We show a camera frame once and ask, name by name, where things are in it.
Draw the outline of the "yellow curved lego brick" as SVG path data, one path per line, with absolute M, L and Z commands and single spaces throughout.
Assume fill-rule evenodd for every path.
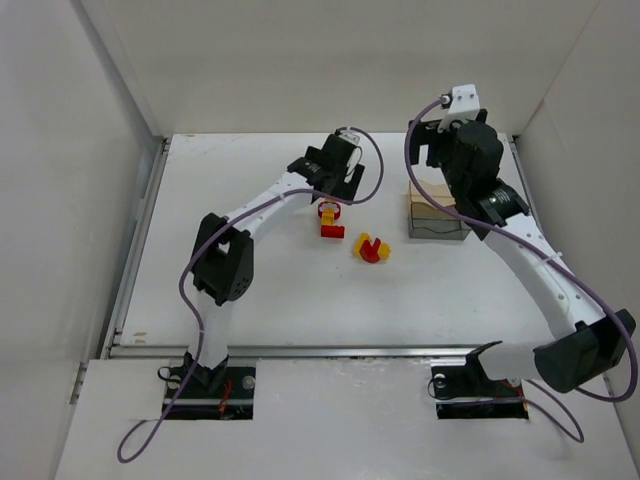
M 321 212 L 321 226 L 331 227 L 335 225 L 336 211 L 332 209 L 326 209 Z

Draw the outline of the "red rectangular lego brick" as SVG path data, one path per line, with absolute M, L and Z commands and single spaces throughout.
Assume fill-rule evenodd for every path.
M 340 225 L 322 225 L 320 234 L 323 238 L 343 239 L 345 227 Z

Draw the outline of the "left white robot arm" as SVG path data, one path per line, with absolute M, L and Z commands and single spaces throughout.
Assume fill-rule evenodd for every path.
M 181 273 L 181 299 L 194 314 L 197 337 L 183 357 L 181 382 L 213 391 L 223 382 L 235 303 L 254 279 L 256 245 L 295 212 L 322 197 L 356 204 L 364 173 L 360 135 L 341 128 L 308 147 L 267 190 L 242 207 L 205 216 Z

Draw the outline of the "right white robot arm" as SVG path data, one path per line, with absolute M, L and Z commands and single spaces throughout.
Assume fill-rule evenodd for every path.
M 626 390 L 609 397 L 629 399 L 639 384 L 639 361 L 631 336 L 636 322 L 626 310 L 614 311 L 561 260 L 533 218 L 528 204 L 499 176 L 504 145 L 487 125 L 485 110 L 408 124 L 405 165 L 419 162 L 441 171 L 454 198 L 437 210 L 462 221 L 510 268 L 533 299 L 551 332 L 542 345 L 489 342 L 467 354 L 447 379 L 457 396 L 475 396 L 482 384 L 510 378 L 544 381 L 554 391 L 585 394 L 584 384 L 630 361 Z

